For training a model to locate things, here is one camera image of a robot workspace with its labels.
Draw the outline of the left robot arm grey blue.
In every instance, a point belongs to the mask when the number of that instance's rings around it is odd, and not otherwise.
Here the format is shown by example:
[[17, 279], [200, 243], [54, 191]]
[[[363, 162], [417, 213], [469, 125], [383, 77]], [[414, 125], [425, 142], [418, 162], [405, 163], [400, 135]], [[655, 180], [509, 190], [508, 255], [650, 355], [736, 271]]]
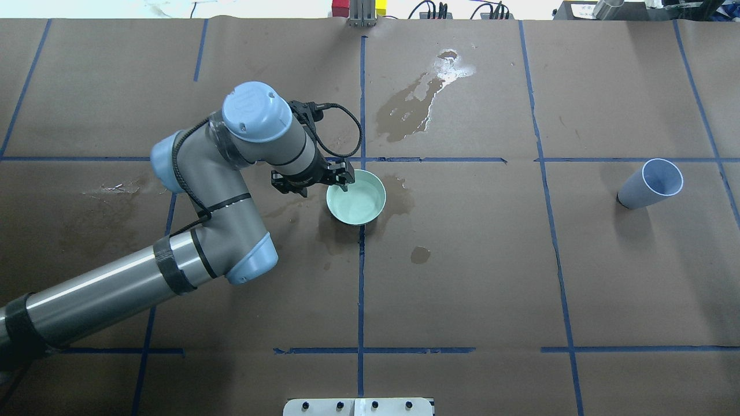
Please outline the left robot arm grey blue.
[[222, 277], [239, 286], [274, 269], [279, 253], [243, 176], [269, 166], [277, 192], [307, 197], [311, 186], [346, 191], [351, 157], [365, 131], [338, 102], [288, 100], [259, 81], [233, 87], [193, 126], [151, 148], [153, 176], [192, 217], [175, 217], [159, 238], [50, 288], [2, 306], [2, 372], [63, 352], [74, 343], [192, 294]]

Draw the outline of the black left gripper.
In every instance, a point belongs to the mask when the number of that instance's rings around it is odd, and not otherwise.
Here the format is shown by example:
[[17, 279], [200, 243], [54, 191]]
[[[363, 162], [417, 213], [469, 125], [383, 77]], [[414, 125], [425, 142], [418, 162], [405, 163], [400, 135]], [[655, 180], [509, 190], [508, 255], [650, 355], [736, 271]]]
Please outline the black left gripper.
[[353, 166], [346, 161], [334, 164], [328, 162], [312, 162], [304, 171], [298, 174], [278, 173], [276, 169], [271, 171], [271, 184], [282, 194], [295, 193], [306, 198], [307, 188], [315, 184], [326, 186], [337, 186], [342, 192], [347, 192], [349, 186], [355, 183]]

